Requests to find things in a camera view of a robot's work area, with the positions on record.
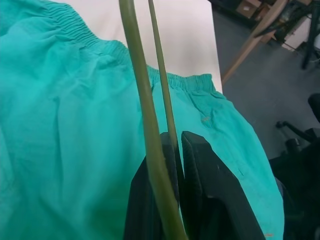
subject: white table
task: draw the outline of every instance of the white table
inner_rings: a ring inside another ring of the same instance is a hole
[[[91,31],[103,40],[127,46],[119,0],[55,0],[71,5]],[[183,77],[211,74],[222,93],[211,3],[208,0],[153,0],[165,68]],[[143,51],[148,65],[158,69],[148,0],[135,0]]]

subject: gray carpet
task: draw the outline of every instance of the gray carpet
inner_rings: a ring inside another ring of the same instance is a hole
[[[250,34],[243,25],[213,12],[220,71],[223,73]],[[320,68],[272,41],[259,44],[223,86],[224,95],[253,126],[269,159],[285,150],[285,140],[296,138],[275,124],[287,120],[306,130],[320,128],[308,105],[308,97],[320,93]]]

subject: teal pants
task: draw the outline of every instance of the teal pants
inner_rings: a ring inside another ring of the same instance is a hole
[[[146,154],[128,49],[98,39],[66,4],[2,0],[0,11],[0,239],[121,239]],[[159,72],[148,73],[166,132]],[[266,238],[281,240],[283,201],[253,128],[211,75],[168,81],[179,141],[182,131],[203,136]]]

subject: chair wheel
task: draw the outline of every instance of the chair wheel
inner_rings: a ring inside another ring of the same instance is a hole
[[[275,124],[275,127],[277,129],[281,129],[284,127],[284,122],[283,121],[277,121],[276,124]]]

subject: elastic waistband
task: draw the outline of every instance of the elastic waistband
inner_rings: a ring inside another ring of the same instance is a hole
[[[79,14],[68,4],[51,1],[41,1],[49,17],[57,22],[63,34],[88,48],[97,55],[110,55],[117,59],[119,64],[130,65],[132,62],[128,48],[117,40],[102,40],[95,36],[87,27]],[[159,71],[147,67],[151,84],[160,81]],[[193,75],[188,77],[167,73],[168,83],[171,88],[182,89],[188,92],[205,91],[211,94],[218,93],[212,83],[211,74]]]

